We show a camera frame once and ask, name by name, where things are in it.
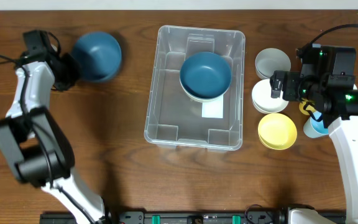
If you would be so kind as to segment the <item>small white bowl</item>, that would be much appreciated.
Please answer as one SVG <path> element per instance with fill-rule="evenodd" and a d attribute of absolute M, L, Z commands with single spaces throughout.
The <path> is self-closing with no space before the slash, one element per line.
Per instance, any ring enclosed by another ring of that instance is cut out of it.
<path fill-rule="evenodd" d="M 261 80 L 255 84 L 251 95 L 256 110 L 265 114 L 278 113 L 288 106 L 288 101 L 285 101 L 282 95 L 278 98 L 272 98 L 271 91 L 269 79 Z"/>

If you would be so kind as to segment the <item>small grey bowl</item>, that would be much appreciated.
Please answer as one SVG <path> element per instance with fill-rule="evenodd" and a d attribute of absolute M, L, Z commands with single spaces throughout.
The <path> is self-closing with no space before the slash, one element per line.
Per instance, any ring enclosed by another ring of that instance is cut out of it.
<path fill-rule="evenodd" d="M 290 58 L 279 49 L 263 49 L 255 58 L 255 71 L 262 80 L 269 79 L 276 70 L 290 71 L 290 69 Z"/>

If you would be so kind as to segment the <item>small yellow bowl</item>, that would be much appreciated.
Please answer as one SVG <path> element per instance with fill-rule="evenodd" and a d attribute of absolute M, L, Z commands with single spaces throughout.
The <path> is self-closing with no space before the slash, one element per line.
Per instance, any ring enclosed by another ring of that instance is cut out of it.
<path fill-rule="evenodd" d="M 260 120 L 257 131 L 264 146 L 278 151 L 292 147 L 297 139 L 294 122 L 281 113 L 265 115 Z"/>

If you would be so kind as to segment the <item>light blue plastic cup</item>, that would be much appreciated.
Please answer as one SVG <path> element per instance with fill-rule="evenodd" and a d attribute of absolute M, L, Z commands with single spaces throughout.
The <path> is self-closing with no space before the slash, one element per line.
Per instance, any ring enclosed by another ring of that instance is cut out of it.
<path fill-rule="evenodd" d="M 316 121 L 311 116 L 304 124 L 303 132 L 309 138 L 320 138 L 329 134 L 328 129 L 324 127 L 323 121 Z"/>

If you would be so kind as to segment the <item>dark blue bowl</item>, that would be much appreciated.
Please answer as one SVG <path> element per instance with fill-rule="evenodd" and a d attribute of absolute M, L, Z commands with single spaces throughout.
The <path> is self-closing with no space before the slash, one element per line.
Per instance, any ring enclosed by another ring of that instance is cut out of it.
<path fill-rule="evenodd" d="M 71 56 L 80 66 L 80 78 L 87 82 L 107 82 L 121 69 L 121 46 L 107 32 L 82 35 L 74 44 Z"/>
<path fill-rule="evenodd" d="M 212 100 L 228 91 L 232 70 L 220 55 L 199 52 L 188 57 L 180 69 L 180 84 L 191 96 Z"/>

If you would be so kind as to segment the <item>large cream bowl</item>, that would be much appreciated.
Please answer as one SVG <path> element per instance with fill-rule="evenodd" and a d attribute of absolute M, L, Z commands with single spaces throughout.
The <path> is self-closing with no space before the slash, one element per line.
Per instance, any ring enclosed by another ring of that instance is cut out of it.
<path fill-rule="evenodd" d="M 228 89 L 227 89 L 227 90 L 226 90 L 225 92 L 223 92 L 221 95 L 219 95 L 219 96 L 217 96 L 217 97 L 214 97 L 214 98 L 199 98 L 199 97 L 197 97 L 197 96 L 192 95 L 189 91 L 187 91 L 187 90 L 185 89 L 184 85 L 182 85 L 182 83 L 180 83 L 180 84 L 181 84 L 181 87 L 183 88 L 183 91 L 185 92 L 185 94 L 186 94 L 190 99 L 192 99 L 192 100 L 194 100 L 194 101 L 197 101 L 197 102 L 199 102 L 199 103 L 208 103 L 208 102 L 211 102 L 211 101 L 215 101 L 215 100 L 217 100 L 218 98 L 224 96 L 224 94 L 226 94 L 226 92 L 228 91 Z"/>

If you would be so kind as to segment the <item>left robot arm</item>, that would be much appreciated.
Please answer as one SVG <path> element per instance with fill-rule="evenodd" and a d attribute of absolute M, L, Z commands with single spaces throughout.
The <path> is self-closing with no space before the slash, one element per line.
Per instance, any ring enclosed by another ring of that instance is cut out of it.
<path fill-rule="evenodd" d="M 73 149 L 49 111 L 50 92 L 67 91 L 81 76 L 77 61 L 51 32 L 23 34 L 27 47 L 13 60 L 17 87 L 11 108 L 0 119 L 0 150 L 18 182 L 54 196 L 77 223 L 110 223 L 102 197 L 75 169 Z"/>

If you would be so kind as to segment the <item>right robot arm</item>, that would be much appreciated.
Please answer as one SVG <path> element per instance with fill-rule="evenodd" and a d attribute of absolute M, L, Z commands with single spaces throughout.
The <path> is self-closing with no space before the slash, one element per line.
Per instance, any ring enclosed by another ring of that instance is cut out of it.
<path fill-rule="evenodd" d="M 358 223 L 358 90 L 356 50 L 311 44 L 297 52 L 299 72 L 274 71 L 271 97 L 304 101 L 320 112 L 336 150 L 346 196 L 346 223 Z"/>

